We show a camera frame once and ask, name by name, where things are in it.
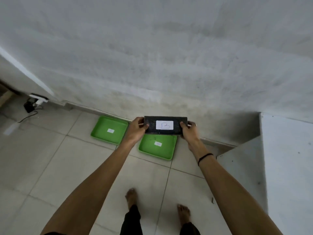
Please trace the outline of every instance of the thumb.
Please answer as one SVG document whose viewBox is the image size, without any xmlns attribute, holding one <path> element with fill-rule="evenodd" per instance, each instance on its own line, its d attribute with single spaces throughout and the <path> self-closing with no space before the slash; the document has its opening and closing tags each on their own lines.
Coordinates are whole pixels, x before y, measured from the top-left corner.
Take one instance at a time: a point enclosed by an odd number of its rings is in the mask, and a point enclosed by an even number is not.
<svg viewBox="0 0 313 235">
<path fill-rule="evenodd" d="M 147 130 L 149 128 L 149 124 L 144 125 L 143 128 Z"/>
<path fill-rule="evenodd" d="M 180 122 L 179 124 L 180 124 L 180 126 L 181 126 L 183 129 L 185 129 L 185 128 L 188 129 L 188 127 L 187 127 L 183 122 Z"/>
</svg>

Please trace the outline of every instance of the green tray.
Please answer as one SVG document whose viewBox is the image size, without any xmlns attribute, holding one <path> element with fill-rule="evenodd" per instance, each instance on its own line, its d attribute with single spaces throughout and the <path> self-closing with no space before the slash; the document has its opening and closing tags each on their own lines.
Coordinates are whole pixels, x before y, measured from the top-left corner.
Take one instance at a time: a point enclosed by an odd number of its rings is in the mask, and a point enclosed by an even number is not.
<svg viewBox="0 0 313 235">
<path fill-rule="evenodd" d="M 108 116 L 100 116 L 91 136 L 112 144 L 120 144 L 128 122 Z"/>
<path fill-rule="evenodd" d="M 158 158 L 171 160 L 173 158 L 177 136 L 145 134 L 138 150 Z"/>
</svg>

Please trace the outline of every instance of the person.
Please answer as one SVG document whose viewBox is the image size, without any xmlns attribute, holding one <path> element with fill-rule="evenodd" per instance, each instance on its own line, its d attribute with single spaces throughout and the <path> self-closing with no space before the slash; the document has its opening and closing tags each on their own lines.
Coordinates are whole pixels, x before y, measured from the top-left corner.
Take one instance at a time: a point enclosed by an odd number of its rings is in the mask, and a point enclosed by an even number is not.
<svg viewBox="0 0 313 235">
<path fill-rule="evenodd" d="M 189 150 L 193 153 L 217 205 L 233 235 L 282 235 L 271 218 L 254 198 L 216 160 L 201 142 L 197 125 L 180 123 Z M 104 200 L 121 170 L 132 147 L 143 137 L 149 125 L 143 117 L 135 118 L 119 147 L 88 176 L 62 203 L 41 232 L 44 234 L 88 235 Z M 130 189 L 126 194 L 129 212 L 121 227 L 121 235 L 142 234 L 137 193 Z M 178 205 L 182 225 L 180 235 L 200 234 L 190 221 L 190 210 Z"/>
</svg>

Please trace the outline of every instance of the black pants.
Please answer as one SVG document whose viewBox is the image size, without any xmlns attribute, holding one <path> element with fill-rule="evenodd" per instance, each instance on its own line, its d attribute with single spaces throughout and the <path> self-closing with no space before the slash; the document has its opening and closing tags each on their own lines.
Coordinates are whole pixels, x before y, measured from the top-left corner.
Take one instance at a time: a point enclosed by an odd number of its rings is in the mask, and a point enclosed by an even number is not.
<svg viewBox="0 0 313 235">
<path fill-rule="evenodd" d="M 125 215 L 120 235 L 142 235 L 140 218 L 138 207 L 133 205 L 129 212 Z M 198 229 L 191 222 L 189 222 L 182 226 L 180 235 L 200 235 L 200 233 Z"/>
</svg>

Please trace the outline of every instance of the black wristband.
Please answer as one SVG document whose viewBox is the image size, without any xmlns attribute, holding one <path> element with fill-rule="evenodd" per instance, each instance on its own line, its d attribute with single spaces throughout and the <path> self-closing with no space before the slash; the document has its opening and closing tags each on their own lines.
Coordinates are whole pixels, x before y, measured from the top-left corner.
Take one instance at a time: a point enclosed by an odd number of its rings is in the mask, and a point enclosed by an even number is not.
<svg viewBox="0 0 313 235">
<path fill-rule="evenodd" d="M 201 157 L 201 158 L 199 159 L 199 161 L 198 161 L 198 166 L 199 166 L 199 162 L 200 162 L 203 158 L 205 158 L 206 156 L 209 156 L 209 155 L 212 155 L 212 156 L 213 156 L 212 153 L 208 153 L 208 154 L 205 154 L 203 157 Z"/>
</svg>

